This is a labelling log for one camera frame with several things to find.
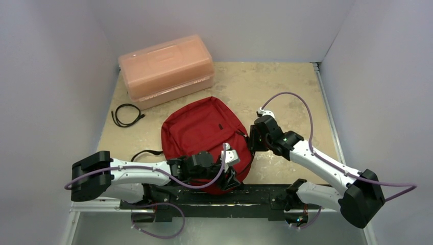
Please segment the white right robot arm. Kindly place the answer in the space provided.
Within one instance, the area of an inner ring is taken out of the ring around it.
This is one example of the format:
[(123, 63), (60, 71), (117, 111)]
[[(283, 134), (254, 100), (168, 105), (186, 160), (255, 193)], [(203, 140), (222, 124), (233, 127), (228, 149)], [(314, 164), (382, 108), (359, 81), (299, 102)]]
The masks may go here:
[(272, 151), (276, 156), (309, 169), (327, 185), (298, 179), (286, 189), (286, 210), (317, 205), (338, 211), (357, 228), (365, 228), (385, 204), (375, 172), (359, 171), (320, 151), (294, 131), (283, 132), (274, 117), (263, 115), (250, 126), (249, 148), (255, 152)]

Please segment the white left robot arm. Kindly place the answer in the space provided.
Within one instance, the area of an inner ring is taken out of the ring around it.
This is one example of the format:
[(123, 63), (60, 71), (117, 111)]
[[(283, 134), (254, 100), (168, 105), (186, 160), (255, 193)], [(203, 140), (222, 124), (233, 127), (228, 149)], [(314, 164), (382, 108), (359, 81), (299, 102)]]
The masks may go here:
[(112, 158), (109, 151), (99, 151), (72, 165), (71, 181), (64, 188), (71, 191), (73, 202), (107, 197), (145, 209), (152, 203), (145, 184), (188, 189), (216, 185), (227, 190), (240, 184), (234, 169), (239, 163), (236, 150), (221, 151), (217, 160), (209, 152), (200, 152), (153, 163), (123, 161)]

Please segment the red backpack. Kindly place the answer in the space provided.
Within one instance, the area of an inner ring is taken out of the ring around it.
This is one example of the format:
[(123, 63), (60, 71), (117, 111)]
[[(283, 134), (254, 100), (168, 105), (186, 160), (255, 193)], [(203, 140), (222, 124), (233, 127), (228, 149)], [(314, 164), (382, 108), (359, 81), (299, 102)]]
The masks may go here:
[(240, 162), (234, 165), (236, 179), (248, 175), (254, 153), (248, 148), (246, 127), (217, 97), (190, 103), (171, 114), (161, 127), (162, 152), (167, 160), (202, 151), (218, 160), (224, 143), (236, 150)]

